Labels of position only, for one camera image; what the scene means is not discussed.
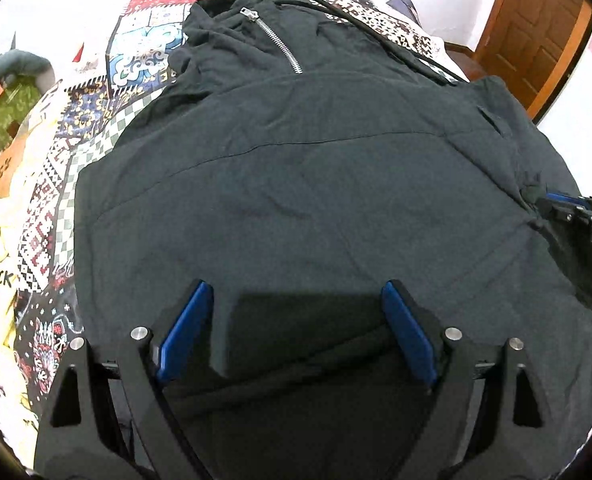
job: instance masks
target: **black cable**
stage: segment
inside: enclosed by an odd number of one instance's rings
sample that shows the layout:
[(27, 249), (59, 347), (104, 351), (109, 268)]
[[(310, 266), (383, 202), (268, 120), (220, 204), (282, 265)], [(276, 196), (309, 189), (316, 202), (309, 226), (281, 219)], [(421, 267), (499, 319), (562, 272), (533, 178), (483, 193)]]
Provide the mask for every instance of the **black cable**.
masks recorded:
[(313, 9), (313, 10), (319, 10), (320, 12), (323, 12), (322, 9), (320, 9), (320, 6), (324, 7), (329, 12), (329, 14), (333, 14), (334, 16), (336, 16), (338, 18), (341, 18), (343, 20), (347, 20), (352, 25), (354, 25), (355, 27), (357, 27), (359, 30), (362, 30), (362, 32), (365, 32), (366, 34), (372, 36), (376, 41), (378, 41), (378, 43), (380, 43), (384, 47), (384, 49), (386, 51), (388, 51), (391, 54), (393, 54), (393, 56), (396, 57), (396, 59), (400, 60), (401, 62), (403, 62), (403, 63), (405, 63), (407, 65), (411, 65), (410, 68), (417, 70), (417, 72), (423, 73), (423, 75), (426, 75), (429, 78), (434, 79), (434, 80), (440, 82), (441, 84), (445, 84), (446, 82), (447, 83), (450, 83), (450, 81), (448, 81), (447, 79), (443, 78), (441, 75), (439, 75), (438, 73), (434, 72), (434, 70), (431, 70), (431, 68), (423, 65), (422, 63), (420, 63), (420, 64), (412, 64), (409, 59), (405, 59), (404, 57), (401, 57), (400, 56), (400, 52), (408, 52), (408, 53), (411, 53), (411, 55), (413, 57), (418, 58), (418, 59), (421, 59), (421, 60), (423, 60), (425, 62), (428, 62), (428, 63), (434, 65), (436, 68), (444, 71), (446, 74), (448, 74), (451, 77), (453, 77), (456, 81), (467, 82), (465, 79), (461, 78), (461, 76), (455, 74), (454, 72), (452, 72), (448, 68), (445, 68), (444, 66), (440, 65), (439, 63), (437, 63), (432, 58), (427, 57), (427, 56), (424, 56), (423, 54), (420, 54), (419, 52), (416, 52), (415, 50), (411, 50), (410, 48), (405, 48), (405, 47), (400, 46), (399, 44), (394, 43), (389, 38), (386, 38), (382, 34), (376, 32), (375, 30), (373, 30), (366, 23), (361, 22), (361, 20), (359, 20), (358, 18), (352, 16), (348, 12), (343, 12), (342, 10), (338, 9), (337, 7), (334, 7), (332, 4), (330, 4), (326, 0), (311, 0), (311, 1), (316, 2), (317, 4), (319, 4), (319, 6), (316, 6), (316, 5), (311, 4), (311, 3), (308, 3), (308, 2), (297, 2), (297, 0), (294, 0), (294, 1), (289, 2), (289, 3), (290, 4), (295, 4), (295, 5), (300, 5), (302, 7), (307, 7), (309, 9)]

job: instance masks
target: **black hoodie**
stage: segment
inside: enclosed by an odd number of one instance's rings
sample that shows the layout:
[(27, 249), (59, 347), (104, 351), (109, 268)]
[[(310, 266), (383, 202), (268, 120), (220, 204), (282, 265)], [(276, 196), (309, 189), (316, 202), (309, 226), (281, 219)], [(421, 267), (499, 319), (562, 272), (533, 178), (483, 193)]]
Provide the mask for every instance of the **black hoodie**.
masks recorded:
[(386, 478), (431, 407), (380, 311), (397, 278), (474, 341), (525, 341), (562, 467), (592, 425), (592, 252), (531, 198), (578, 194), (569, 170), (500, 79), (448, 82), (323, 10), (195, 3), (175, 83), (80, 173), (97, 358), (205, 280), (213, 319), (167, 398), (214, 475)]

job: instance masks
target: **wooden door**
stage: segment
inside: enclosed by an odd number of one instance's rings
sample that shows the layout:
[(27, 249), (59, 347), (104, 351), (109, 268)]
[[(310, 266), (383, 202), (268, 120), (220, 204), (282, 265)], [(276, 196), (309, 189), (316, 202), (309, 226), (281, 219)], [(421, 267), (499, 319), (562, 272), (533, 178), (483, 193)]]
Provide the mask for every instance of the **wooden door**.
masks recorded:
[(583, 0), (501, 0), (498, 6), (497, 0), (496, 20), (492, 10), (474, 59), (500, 76), (534, 117), (564, 76), (592, 13)]

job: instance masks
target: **drawstring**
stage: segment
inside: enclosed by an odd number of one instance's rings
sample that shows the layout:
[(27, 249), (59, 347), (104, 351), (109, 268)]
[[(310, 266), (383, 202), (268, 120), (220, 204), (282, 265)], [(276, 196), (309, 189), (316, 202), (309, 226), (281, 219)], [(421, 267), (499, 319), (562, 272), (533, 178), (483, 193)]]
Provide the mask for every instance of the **drawstring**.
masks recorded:
[(280, 3), (289, 3), (289, 4), (297, 5), (300, 7), (306, 7), (308, 9), (319, 10), (320, 12), (326, 12), (328, 14), (333, 14), (334, 16), (336, 16), (338, 18), (342, 18), (343, 20), (347, 20), (352, 25), (354, 25), (354, 27), (357, 27), (359, 30), (362, 30), (362, 32), (365, 32), (366, 34), (368, 34), (372, 38), (374, 38), (376, 41), (378, 41), (378, 43), (380, 43), (383, 46), (383, 48), (387, 52), (389, 52), (392, 56), (394, 56), (397, 60), (401, 61), (402, 63), (405, 63), (409, 68), (411, 68), (415, 72), (420, 72), (422, 75), (432, 79), (433, 81), (435, 81), (441, 85), (445, 85), (445, 83), (447, 83), (447, 84), (454, 84), (454, 83), (452, 83), (451, 81), (448, 81), (447, 79), (445, 79), (444, 77), (442, 77), (438, 73), (434, 72), (434, 70), (429, 68), (427, 65), (424, 65), (423, 63), (418, 62), (416, 60), (416, 58), (421, 59), (425, 62), (428, 62), (431, 65), (434, 65), (436, 68), (438, 68), (438, 69), (442, 70), (443, 72), (447, 73), (448, 75), (452, 76), (456, 81), (466, 82), (459, 75), (455, 74), (454, 72), (445, 68), (444, 66), (441, 66), (439, 63), (437, 63), (435, 60), (431, 59), (430, 57), (423, 56), (423, 54), (415, 52), (414, 50), (404, 48), (404, 47), (397, 45), (396, 43), (391, 41), (389, 38), (386, 38), (382, 34), (379, 34), (375, 30), (373, 30), (369, 25), (366, 25), (365, 23), (361, 22), (361, 20), (359, 20), (358, 18), (355, 18), (354, 16), (352, 16), (348, 12), (343, 12), (342, 10), (338, 9), (337, 7), (334, 7), (332, 4), (330, 4), (326, 0), (311, 0), (311, 1), (316, 2), (319, 5), (314, 5), (310, 2), (303, 2), (300, 0), (284, 1), (284, 2), (280, 2)]

